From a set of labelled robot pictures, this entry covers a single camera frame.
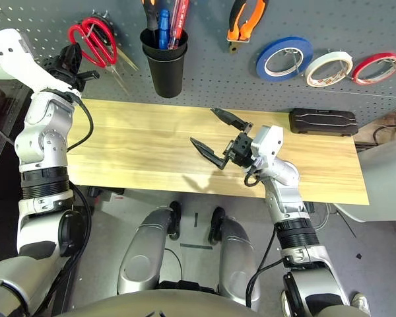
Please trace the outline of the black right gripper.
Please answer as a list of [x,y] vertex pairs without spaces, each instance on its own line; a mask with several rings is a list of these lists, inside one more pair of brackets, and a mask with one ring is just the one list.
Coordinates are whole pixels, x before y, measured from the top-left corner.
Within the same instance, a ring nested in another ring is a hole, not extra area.
[[246,133],[250,131],[250,129],[253,127],[253,124],[240,119],[232,112],[220,108],[211,108],[211,112],[225,124],[232,125],[242,132],[238,134],[235,140],[231,140],[229,142],[223,152],[223,157],[218,157],[215,155],[215,152],[206,144],[193,137],[190,137],[189,140],[192,142],[193,146],[203,157],[205,157],[208,161],[213,163],[221,170],[224,169],[229,160],[242,168],[249,168],[255,159],[252,158],[253,154],[251,151],[251,142],[253,139]]

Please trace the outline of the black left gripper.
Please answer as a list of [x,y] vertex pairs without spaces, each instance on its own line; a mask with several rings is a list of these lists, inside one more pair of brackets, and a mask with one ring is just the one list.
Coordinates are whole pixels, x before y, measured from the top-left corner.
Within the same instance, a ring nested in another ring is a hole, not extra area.
[[41,66],[56,79],[82,92],[85,82],[100,78],[99,72],[95,70],[78,73],[82,57],[81,47],[75,42],[65,46],[59,55],[43,60]]

